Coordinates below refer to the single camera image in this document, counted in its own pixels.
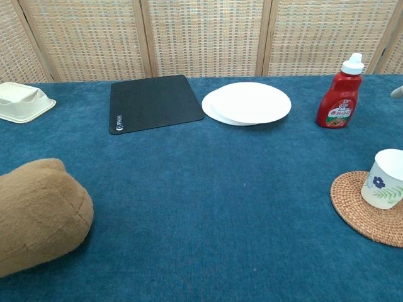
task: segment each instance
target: white object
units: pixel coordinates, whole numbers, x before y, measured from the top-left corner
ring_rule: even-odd
[[[380,209],[390,209],[403,199],[403,150],[385,149],[376,154],[361,195]]]
[[[390,94],[390,97],[394,99],[403,98],[403,86],[400,86],[399,88],[393,90]]]
[[[355,52],[350,56],[348,61],[344,61],[341,66],[341,71],[345,74],[360,74],[363,72],[364,64],[362,63],[363,55],[361,53]]]
[[[0,118],[4,120],[28,123],[55,104],[39,88],[13,82],[0,84]]]
[[[262,83],[238,82],[216,92],[212,109],[238,123],[270,123],[291,110],[290,98],[283,91]]]
[[[211,117],[214,120],[220,121],[221,123],[228,124],[228,125],[233,125],[233,126],[251,126],[255,124],[248,124],[248,123],[239,123],[238,121],[232,121],[228,118],[225,118],[224,116],[220,115],[217,113],[213,108],[212,108],[212,103],[214,100],[217,100],[217,98],[220,97],[220,93],[217,93],[220,90],[218,88],[217,90],[214,90],[207,94],[203,101],[201,102],[201,108],[205,112],[206,115]]]

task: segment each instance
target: ketchup bottle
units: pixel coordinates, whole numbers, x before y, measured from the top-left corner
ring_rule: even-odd
[[[347,125],[357,106],[358,88],[363,80],[363,55],[353,53],[344,61],[341,72],[334,76],[317,111],[316,123],[324,128],[342,128]]]

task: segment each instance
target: logo on mouse pad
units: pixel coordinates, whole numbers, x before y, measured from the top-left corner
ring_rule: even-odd
[[[123,117],[122,115],[116,116],[116,130],[122,131],[123,130]]]

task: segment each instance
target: brown plush toy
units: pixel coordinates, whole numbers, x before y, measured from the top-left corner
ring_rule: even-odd
[[[0,277],[74,250],[93,215],[87,191],[58,159],[36,160],[0,176]]]

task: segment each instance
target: white plate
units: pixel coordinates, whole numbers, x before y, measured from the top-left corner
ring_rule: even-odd
[[[220,121],[221,123],[228,124],[228,125],[233,125],[233,126],[255,125],[255,124],[249,124],[249,123],[240,123],[238,121],[232,121],[232,120],[220,115],[219,113],[215,112],[214,109],[212,108],[212,102],[217,99],[217,97],[215,97],[215,95],[217,94],[218,90],[220,90],[220,88],[207,94],[204,97],[203,101],[201,102],[201,108],[203,108],[203,111],[205,112],[206,115],[208,115],[209,117],[211,117],[214,120]]]
[[[262,83],[238,82],[213,92],[212,109],[238,123],[269,123],[291,110],[290,98],[283,91]]]

